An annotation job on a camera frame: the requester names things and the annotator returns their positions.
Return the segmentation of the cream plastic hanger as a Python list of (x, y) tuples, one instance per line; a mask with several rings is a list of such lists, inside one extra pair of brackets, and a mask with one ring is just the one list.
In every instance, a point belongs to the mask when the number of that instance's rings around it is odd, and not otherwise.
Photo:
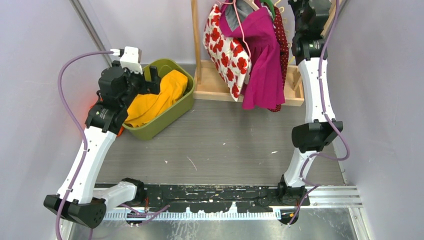
[(287, 38), (289, 53), (288, 64), (295, 65), (295, 57), (292, 53), (293, 20), (291, 19), (291, 17), (293, 16), (293, 14), (289, 12), (290, 6), (288, 5), (287, 0), (274, 0), (273, 4), (279, 10), (284, 27), (285, 36)]

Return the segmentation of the green plastic bin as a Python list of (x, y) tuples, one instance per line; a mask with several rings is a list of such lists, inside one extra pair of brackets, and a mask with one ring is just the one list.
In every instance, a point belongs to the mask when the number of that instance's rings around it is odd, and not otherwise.
[(151, 120), (149, 123), (140, 127), (131, 127), (123, 123), (123, 129), (131, 133), (139, 140), (150, 140), (171, 123), (185, 114), (194, 105), (194, 87), (195, 81), (193, 77), (185, 71), (179, 64), (169, 58), (160, 58), (145, 66), (144, 76), (149, 80), (151, 78), (149, 66), (156, 66), (158, 75), (162, 78), (173, 70), (177, 70), (188, 77), (188, 84), (182, 98), (180, 98), (173, 106), (165, 110), (162, 114)]

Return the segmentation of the yellow pleated skirt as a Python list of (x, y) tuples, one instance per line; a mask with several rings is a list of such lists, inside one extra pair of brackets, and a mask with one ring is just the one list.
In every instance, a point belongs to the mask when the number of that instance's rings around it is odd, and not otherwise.
[(188, 86), (188, 77), (178, 70), (166, 74), (160, 82), (159, 94), (139, 94), (129, 106), (124, 124), (141, 127), (158, 117), (180, 100)]

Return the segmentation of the aluminium rail frame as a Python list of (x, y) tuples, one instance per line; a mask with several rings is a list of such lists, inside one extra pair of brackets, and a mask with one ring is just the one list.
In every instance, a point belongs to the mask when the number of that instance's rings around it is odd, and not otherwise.
[(309, 205), (273, 207), (271, 212), (169, 212), (168, 206), (116, 207), (90, 231), (61, 226), (66, 240), (370, 240), (355, 186), (306, 187)]

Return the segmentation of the dark red polka-dot skirt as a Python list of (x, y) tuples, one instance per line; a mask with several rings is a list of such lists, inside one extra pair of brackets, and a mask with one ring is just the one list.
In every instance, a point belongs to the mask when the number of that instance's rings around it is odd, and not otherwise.
[(289, 62), (289, 48), (288, 41), (284, 31), (281, 14), (276, 6), (274, 6), (275, 18), (273, 20), (274, 33), (276, 40), (279, 44), (279, 61), (282, 76), (282, 89), (285, 90), (288, 62)]

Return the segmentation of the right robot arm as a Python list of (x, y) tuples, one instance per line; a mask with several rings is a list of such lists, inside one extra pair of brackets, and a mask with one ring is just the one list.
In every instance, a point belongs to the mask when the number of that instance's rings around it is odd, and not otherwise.
[(329, 0), (288, 1), (295, 20), (292, 55), (301, 75), (305, 101), (305, 123), (292, 129), (294, 152), (287, 171), (282, 175), (277, 198), (283, 205), (297, 207), (307, 202), (307, 173), (343, 130), (331, 106), (327, 82), (328, 38), (322, 32), (330, 20)]

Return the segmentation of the wooden hanger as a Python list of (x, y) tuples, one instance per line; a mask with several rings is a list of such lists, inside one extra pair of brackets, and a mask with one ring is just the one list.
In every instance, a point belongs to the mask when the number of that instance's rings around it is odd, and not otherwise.
[(258, 11), (263, 7), (260, 0), (244, 0), (244, 2), (247, 3), (254, 11)]

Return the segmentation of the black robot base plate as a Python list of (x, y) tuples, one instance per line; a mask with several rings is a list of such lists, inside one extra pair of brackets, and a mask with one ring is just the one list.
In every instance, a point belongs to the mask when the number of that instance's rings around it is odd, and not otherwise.
[(237, 213), (267, 213), (274, 207), (309, 205), (302, 198), (307, 189), (278, 185), (195, 185), (147, 184), (141, 196), (128, 202), (131, 207), (148, 207), (150, 211), (168, 206), (170, 213), (226, 213), (231, 206)]

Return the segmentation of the magenta dress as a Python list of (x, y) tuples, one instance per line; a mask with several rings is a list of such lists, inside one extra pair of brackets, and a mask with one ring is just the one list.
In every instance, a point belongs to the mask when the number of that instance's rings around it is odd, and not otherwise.
[[(245, 41), (251, 51), (251, 70), (242, 107), (251, 110), (255, 107), (273, 109), (285, 103), (280, 66), (280, 45), (274, 32), (273, 19), (268, 8), (263, 6), (254, 11), (243, 0), (236, 1), (236, 7)], [(226, 37), (242, 39), (236, 15), (232, 5), (222, 5), (220, 29)]]

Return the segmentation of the white red poppy garment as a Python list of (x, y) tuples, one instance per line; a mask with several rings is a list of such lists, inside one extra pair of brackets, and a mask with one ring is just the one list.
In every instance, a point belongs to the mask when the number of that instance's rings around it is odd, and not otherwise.
[(245, 81), (249, 79), (251, 60), (240, 40), (222, 33), (221, 16), (220, 6), (215, 3), (206, 19), (202, 44), (218, 75), (225, 82), (229, 95), (237, 102)]

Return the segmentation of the green plastic hanger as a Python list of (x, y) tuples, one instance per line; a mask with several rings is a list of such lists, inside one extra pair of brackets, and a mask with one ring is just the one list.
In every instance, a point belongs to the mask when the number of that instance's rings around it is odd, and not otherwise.
[(274, 3), (271, 0), (260, 0), (260, 2), (267, 6), (268, 10), (271, 13), (271, 17), (274, 20), (275, 16), (276, 16), (275, 9), (274, 9)]

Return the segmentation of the orange object behind bin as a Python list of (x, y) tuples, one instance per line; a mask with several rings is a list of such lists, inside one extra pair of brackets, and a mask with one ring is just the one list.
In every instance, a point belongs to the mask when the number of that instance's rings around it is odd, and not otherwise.
[(85, 126), (99, 128), (102, 133), (111, 132), (119, 137), (124, 130), (123, 117), (123, 108), (104, 102), (98, 95), (96, 103), (88, 111)]

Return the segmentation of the wooden clothes rack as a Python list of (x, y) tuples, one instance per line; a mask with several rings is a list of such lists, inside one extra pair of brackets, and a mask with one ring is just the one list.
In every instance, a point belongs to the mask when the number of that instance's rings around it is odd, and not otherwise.
[[(200, 32), (197, 27), (193, 29), (194, 33), (194, 46), (195, 46), (195, 54), (196, 54), (196, 70), (195, 70), (195, 95), (199, 99), (204, 100), (217, 100), (217, 101), (234, 101), (230, 94), (229, 90), (226, 87), (225, 82), (222, 81), (221, 77), (218, 74), (218, 71), (215, 69), (213, 62), (210, 59), (206, 49), (203, 46), (203, 32)], [(245, 51), (247, 51), (246, 47), (242, 39), (238, 39)], [(286, 82), (284, 88), (284, 97), (285, 102), (283, 104), (289, 104), (293, 106), (299, 106), (305, 102), (305, 94), (304, 94), (304, 86), (302, 84), (302, 77), (296, 65), (287, 66), (287, 74), (286, 74)], [(242, 90), (249, 83), (249, 79), (245, 81)], [(244, 95), (241, 90), (241, 95), (238, 101), (243, 104)], [(268, 108), (269, 110), (277, 110), (282, 104), (276, 105), (274, 108)]]

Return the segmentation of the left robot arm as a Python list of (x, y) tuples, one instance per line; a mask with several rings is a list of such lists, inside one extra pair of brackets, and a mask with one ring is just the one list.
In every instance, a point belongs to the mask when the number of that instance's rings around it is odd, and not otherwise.
[(47, 195), (43, 202), (61, 219), (94, 229), (107, 211), (125, 203), (138, 207), (145, 202), (147, 192), (140, 180), (127, 177), (99, 193), (94, 192), (94, 187), (135, 97), (160, 93), (158, 69), (152, 66), (150, 70), (153, 77), (145, 78), (140, 65), (122, 66), (114, 61), (112, 67), (102, 71), (98, 99), (88, 111), (83, 140), (71, 170), (58, 192)]

